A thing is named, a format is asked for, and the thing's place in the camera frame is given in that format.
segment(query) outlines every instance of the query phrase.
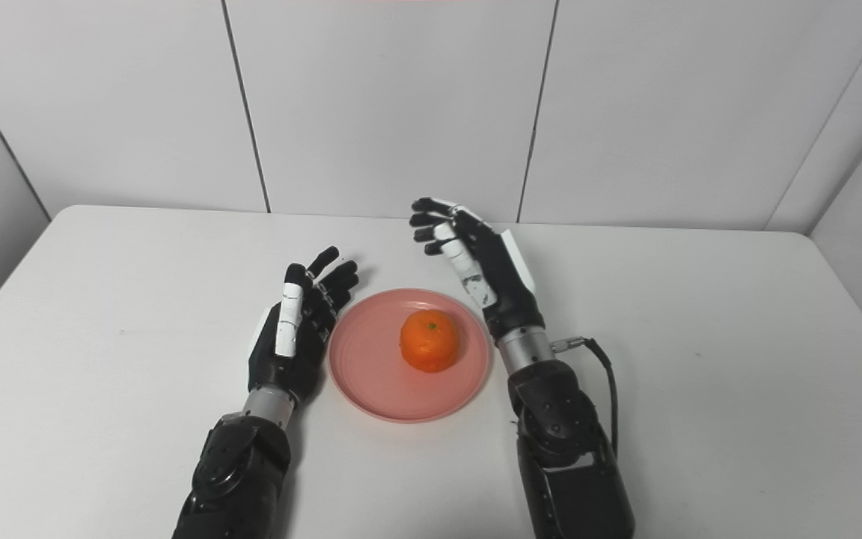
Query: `white finger segment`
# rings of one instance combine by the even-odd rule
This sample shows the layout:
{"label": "white finger segment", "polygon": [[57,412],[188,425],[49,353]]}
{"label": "white finger segment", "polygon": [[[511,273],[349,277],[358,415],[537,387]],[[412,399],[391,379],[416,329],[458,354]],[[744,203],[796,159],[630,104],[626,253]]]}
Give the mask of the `white finger segment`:
{"label": "white finger segment", "polygon": [[284,283],[281,291],[281,310],[278,312],[278,328],[275,334],[275,354],[285,358],[295,357],[295,340],[298,324],[302,321],[302,297],[305,291],[301,285]]}

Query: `robotic hand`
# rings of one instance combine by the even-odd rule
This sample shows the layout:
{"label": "robotic hand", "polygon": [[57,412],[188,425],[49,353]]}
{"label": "robotic hand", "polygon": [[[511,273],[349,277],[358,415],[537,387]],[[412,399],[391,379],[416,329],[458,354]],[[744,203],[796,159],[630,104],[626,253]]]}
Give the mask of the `robotic hand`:
{"label": "robotic hand", "polygon": [[291,463],[284,429],[318,385],[325,343],[358,283],[353,261],[314,282],[337,259],[332,246],[308,269],[288,267],[281,303],[264,312],[254,338],[244,409],[208,433],[172,539],[269,537]]}
{"label": "robotic hand", "polygon": [[[517,453],[537,539],[625,539],[634,517],[617,466],[617,402],[608,356],[586,338],[553,344],[534,298],[534,280],[510,230],[494,232],[468,209],[420,198],[415,241],[445,255],[481,307],[507,368]],[[612,444],[594,404],[555,353],[586,345],[608,369]]]}

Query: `plate rim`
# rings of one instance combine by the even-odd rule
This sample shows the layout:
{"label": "plate rim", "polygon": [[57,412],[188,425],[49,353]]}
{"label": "plate rim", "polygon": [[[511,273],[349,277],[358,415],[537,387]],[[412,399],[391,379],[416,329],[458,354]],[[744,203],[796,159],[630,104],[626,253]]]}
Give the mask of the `plate rim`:
{"label": "plate rim", "polygon": [[[348,393],[345,392],[345,389],[342,389],[341,383],[339,383],[337,381],[337,379],[335,378],[335,375],[334,375],[334,355],[331,354],[331,346],[332,346],[332,344],[334,344],[334,335],[338,333],[338,328],[341,327],[342,322],[345,320],[346,317],[348,317],[349,314],[352,313],[352,311],[354,311],[360,305],[364,304],[366,301],[372,299],[373,297],[381,296],[381,294],[396,293],[396,291],[420,291],[420,293],[430,293],[430,294],[432,294],[432,296],[440,296],[440,297],[444,298],[445,300],[451,301],[452,303],[454,303],[455,305],[460,307],[462,310],[465,311],[465,313],[468,313],[468,315],[470,315],[472,320],[474,320],[476,322],[475,328],[477,329],[477,333],[479,335],[481,335],[481,337],[483,339],[483,348],[485,348],[485,349],[483,349],[483,352],[485,352],[485,354],[484,354],[485,355],[485,368],[482,369],[481,377],[475,383],[474,390],[472,392],[468,393],[468,397],[466,397],[465,400],[462,400],[461,403],[459,403],[457,406],[453,407],[453,409],[449,409],[447,412],[438,413],[438,414],[424,417],[421,419],[400,419],[397,417],[389,417],[386,415],[381,415],[380,413],[373,412],[372,410],[367,409],[365,406],[362,406],[357,401],[355,401],[355,399],[352,399],[352,397],[350,397],[348,395]],[[326,364],[328,364],[328,378],[331,379],[331,382],[333,383],[335,388],[338,389],[338,392],[341,393],[341,396],[344,397],[346,401],[351,403],[352,406],[356,407],[356,409],[359,409],[362,412],[365,412],[372,417],[376,417],[377,419],[381,419],[383,421],[388,421],[390,423],[400,423],[400,424],[427,423],[430,421],[435,421],[438,419],[442,419],[444,417],[448,417],[449,415],[451,415],[455,412],[459,412],[459,410],[461,410],[463,407],[467,406],[469,402],[472,402],[474,397],[476,397],[478,395],[478,393],[481,392],[481,389],[485,386],[485,383],[488,382],[488,378],[490,375],[490,369],[492,369],[492,358],[490,358],[490,352],[491,351],[490,351],[490,347],[488,346],[488,335],[486,334],[485,330],[483,330],[483,327],[481,326],[481,323],[478,320],[478,317],[476,317],[476,315],[474,314],[474,311],[468,309],[468,306],[466,306],[464,303],[459,302],[457,299],[455,299],[451,296],[448,296],[445,293],[440,293],[440,291],[435,291],[435,290],[418,289],[418,287],[394,287],[394,289],[377,291],[377,293],[373,293],[370,296],[363,298],[361,301],[358,301],[356,304],[350,306],[348,311],[345,311],[345,313],[342,313],[339,316],[338,322],[335,324],[334,329],[331,331],[331,337],[328,339],[328,350],[326,352],[328,352],[328,361],[326,362]]]}

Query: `black cable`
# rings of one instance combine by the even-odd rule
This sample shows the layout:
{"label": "black cable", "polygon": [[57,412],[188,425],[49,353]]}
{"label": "black cable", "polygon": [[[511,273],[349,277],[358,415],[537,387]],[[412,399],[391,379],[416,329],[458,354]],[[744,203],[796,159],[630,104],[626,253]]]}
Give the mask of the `black cable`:
{"label": "black cable", "polygon": [[605,371],[608,372],[608,386],[611,393],[611,449],[614,450],[614,458],[617,458],[617,381],[614,379],[614,369],[608,354],[605,354],[598,341],[585,338],[584,346],[587,346],[589,351],[598,357],[601,365],[605,366]]}

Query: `pink plate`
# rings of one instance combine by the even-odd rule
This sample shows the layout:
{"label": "pink plate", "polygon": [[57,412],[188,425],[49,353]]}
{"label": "pink plate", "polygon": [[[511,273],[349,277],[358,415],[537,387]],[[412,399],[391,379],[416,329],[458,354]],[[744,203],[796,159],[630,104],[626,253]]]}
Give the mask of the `pink plate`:
{"label": "pink plate", "polygon": [[[425,309],[444,311],[458,326],[458,362],[441,372],[418,371],[401,358],[401,325]],[[387,290],[365,298],[342,315],[328,349],[331,378],[340,392],[364,412],[398,423],[457,412],[481,388],[488,364],[488,338],[474,315],[430,290]]]}

